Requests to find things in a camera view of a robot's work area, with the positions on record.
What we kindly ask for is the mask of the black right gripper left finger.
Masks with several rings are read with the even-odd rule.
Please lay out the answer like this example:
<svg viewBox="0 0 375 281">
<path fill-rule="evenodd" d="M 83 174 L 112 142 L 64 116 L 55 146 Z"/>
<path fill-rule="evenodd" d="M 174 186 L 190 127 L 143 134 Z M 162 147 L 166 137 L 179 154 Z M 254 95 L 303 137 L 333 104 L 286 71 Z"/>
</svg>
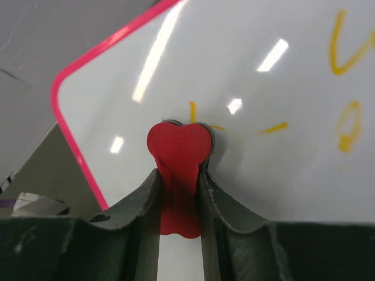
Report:
<svg viewBox="0 0 375 281">
<path fill-rule="evenodd" d="M 88 221 L 1 219 L 2 280 L 156 280 L 162 179 L 153 170 L 131 194 Z"/>
</svg>

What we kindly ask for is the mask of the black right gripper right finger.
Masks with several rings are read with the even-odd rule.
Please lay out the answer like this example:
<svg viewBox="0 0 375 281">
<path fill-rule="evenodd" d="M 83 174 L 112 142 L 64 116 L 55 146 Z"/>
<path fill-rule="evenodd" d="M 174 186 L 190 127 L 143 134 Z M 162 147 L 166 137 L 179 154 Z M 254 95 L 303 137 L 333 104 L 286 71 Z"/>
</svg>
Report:
<svg viewBox="0 0 375 281">
<path fill-rule="evenodd" d="M 206 280 L 373 280 L 374 225 L 274 222 L 199 174 Z"/>
</svg>

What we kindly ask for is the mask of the red bone-shaped eraser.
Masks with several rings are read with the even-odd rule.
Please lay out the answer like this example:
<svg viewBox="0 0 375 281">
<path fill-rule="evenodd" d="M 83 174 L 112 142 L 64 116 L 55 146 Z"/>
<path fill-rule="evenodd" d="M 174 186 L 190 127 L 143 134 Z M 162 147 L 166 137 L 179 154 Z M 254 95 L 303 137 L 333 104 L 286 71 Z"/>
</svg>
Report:
<svg viewBox="0 0 375 281">
<path fill-rule="evenodd" d="M 214 148 L 211 128 L 203 123 L 163 121 L 151 128 L 146 142 L 163 183 L 161 235 L 199 237 L 195 195 L 200 167 Z"/>
</svg>

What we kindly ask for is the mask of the pink framed whiteboard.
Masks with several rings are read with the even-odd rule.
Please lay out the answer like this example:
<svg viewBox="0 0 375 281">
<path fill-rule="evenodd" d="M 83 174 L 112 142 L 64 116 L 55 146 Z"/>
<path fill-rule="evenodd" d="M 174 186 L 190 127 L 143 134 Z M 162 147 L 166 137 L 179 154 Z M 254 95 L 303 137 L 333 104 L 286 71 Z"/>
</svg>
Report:
<svg viewBox="0 0 375 281">
<path fill-rule="evenodd" d="M 273 221 L 374 223 L 374 2 L 161 1 L 63 69 L 52 107 L 101 208 L 155 168 L 165 120 Z"/>
</svg>

